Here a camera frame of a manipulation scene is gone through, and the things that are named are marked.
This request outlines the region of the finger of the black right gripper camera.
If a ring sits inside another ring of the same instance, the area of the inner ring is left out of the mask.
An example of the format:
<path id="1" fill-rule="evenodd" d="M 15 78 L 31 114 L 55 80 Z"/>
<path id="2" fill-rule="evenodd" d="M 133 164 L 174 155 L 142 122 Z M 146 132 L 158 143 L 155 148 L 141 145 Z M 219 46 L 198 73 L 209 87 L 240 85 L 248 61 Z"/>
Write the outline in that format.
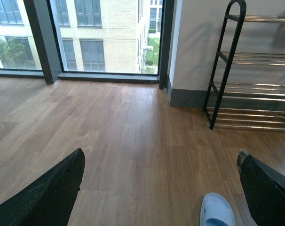
<path id="1" fill-rule="evenodd" d="M 237 168 L 252 219 L 259 226 L 285 226 L 285 176 L 240 151 Z"/>

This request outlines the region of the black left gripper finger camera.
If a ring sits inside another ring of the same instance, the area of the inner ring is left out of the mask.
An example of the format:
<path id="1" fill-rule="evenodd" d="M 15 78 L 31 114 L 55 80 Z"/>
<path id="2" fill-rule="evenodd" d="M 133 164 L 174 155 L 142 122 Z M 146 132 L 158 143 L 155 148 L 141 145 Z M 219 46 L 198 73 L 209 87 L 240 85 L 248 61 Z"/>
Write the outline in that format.
<path id="1" fill-rule="evenodd" d="M 25 189 L 0 205 L 0 226 L 66 226 L 85 168 L 76 149 Z"/>

